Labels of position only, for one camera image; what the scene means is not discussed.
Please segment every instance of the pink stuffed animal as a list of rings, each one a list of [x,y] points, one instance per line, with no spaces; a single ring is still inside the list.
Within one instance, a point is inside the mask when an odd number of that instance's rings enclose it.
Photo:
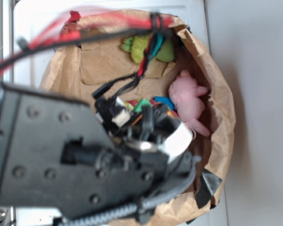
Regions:
[[[180,119],[188,122],[196,132],[205,137],[210,136],[210,131],[198,121],[205,109],[204,103],[198,97],[207,92],[208,88],[198,86],[196,79],[187,70],[182,70],[169,88],[170,99]]]

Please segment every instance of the paper bag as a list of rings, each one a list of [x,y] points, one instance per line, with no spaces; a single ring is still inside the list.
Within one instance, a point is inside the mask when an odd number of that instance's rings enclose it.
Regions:
[[[122,10],[126,15],[149,16],[149,12]],[[94,17],[83,17],[75,25],[78,29],[91,24]],[[212,132],[211,137],[197,134],[190,145],[193,154],[200,155],[197,178],[183,194],[156,208],[147,226],[175,226],[195,219],[217,205],[229,168],[234,141],[235,111],[232,92],[216,63],[202,44],[187,29],[184,22],[174,17],[172,25],[176,59],[171,63],[158,60],[150,64],[146,77],[139,86],[122,95],[124,101],[154,96],[168,96],[169,85],[182,69],[187,69],[201,86],[209,89],[201,97],[206,109],[200,121]],[[92,92],[103,83],[137,71],[130,54],[122,51],[122,39],[97,43],[82,43],[59,48],[44,74],[41,88],[75,96],[93,107]],[[115,85],[106,95],[112,96],[124,82]],[[110,222],[111,226],[137,226],[134,219]]]

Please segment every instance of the gray wall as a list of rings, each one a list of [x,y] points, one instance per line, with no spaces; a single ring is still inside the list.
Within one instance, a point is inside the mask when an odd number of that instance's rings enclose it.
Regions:
[[[205,0],[210,50],[234,95],[229,226],[283,226],[283,0]]]

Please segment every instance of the green stuffed toy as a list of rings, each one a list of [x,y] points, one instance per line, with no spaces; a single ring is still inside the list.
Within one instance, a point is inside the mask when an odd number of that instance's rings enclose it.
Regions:
[[[143,52],[149,42],[149,35],[135,35],[123,40],[121,49],[131,53],[132,60],[136,64],[140,64],[143,59]],[[166,41],[160,48],[155,57],[162,62],[171,62],[174,60],[174,46],[172,40]]]

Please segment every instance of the metal frame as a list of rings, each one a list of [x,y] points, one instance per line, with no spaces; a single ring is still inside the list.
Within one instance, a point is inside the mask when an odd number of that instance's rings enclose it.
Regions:
[[[0,0],[0,60],[13,53],[13,10],[16,0]],[[6,70],[3,78],[7,82],[13,81],[13,68]]]

